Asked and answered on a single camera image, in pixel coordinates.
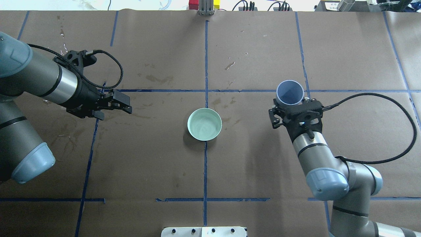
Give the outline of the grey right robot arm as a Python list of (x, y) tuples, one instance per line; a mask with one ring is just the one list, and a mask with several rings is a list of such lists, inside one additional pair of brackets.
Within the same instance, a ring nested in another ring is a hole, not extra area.
[[(412, 126), (412, 141), (399, 155), (380, 161), (358, 161), (334, 156), (322, 135), (322, 115), (358, 96), (378, 96), (397, 105)], [(295, 99), (288, 104), (273, 99), (269, 117), (274, 129), (287, 129), (306, 183), (314, 198), (332, 201), (330, 237), (419, 237), (420, 232), (369, 219), (370, 198), (383, 186), (383, 178), (373, 164), (397, 160), (406, 155), (417, 138), (416, 125), (403, 106), (379, 93), (358, 93), (335, 104), (323, 106), (317, 99)]]

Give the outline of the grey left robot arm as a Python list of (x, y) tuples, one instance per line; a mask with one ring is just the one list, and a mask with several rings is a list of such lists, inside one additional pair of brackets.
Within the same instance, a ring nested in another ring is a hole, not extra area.
[[(43, 112), (41, 102), (24, 104), (23, 99), (46, 100), (81, 119), (104, 120), (104, 110), (132, 114), (130, 97), (116, 90), (123, 78), (122, 65), (109, 52), (72, 50), (61, 55), (4, 32), (0, 36), (1, 183), (27, 183), (56, 163), (47, 142), (25, 115)], [(97, 54), (107, 55), (119, 67), (115, 85), (98, 85), (84, 75), (84, 69), (97, 62)]]

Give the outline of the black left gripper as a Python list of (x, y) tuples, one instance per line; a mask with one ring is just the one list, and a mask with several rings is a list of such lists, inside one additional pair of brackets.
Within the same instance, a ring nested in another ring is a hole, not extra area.
[(89, 83), (78, 79), (75, 93), (65, 102), (66, 112), (78, 118), (96, 118), (104, 120), (102, 110), (122, 110), (128, 114), (133, 113), (130, 97), (119, 90), (109, 91), (109, 102), (104, 99), (105, 94)]

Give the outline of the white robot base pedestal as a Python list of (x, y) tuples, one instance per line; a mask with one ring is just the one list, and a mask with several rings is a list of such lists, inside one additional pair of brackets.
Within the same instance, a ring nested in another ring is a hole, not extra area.
[(165, 227), (161, 237), (247, 237), (241, 226)]

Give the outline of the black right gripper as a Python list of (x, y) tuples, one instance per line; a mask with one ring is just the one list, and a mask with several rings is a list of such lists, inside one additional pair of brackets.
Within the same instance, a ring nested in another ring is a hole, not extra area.
[(276, 99), (268, 110), (272, 129), (285, 126), (291, 141), (307, 134), (311, 139), (315, 137), (315, 132), (322, 133), (322, 115), (324, 106), (313, 98), (305, 99), (302, 104), (291, 107), (284, 106)]

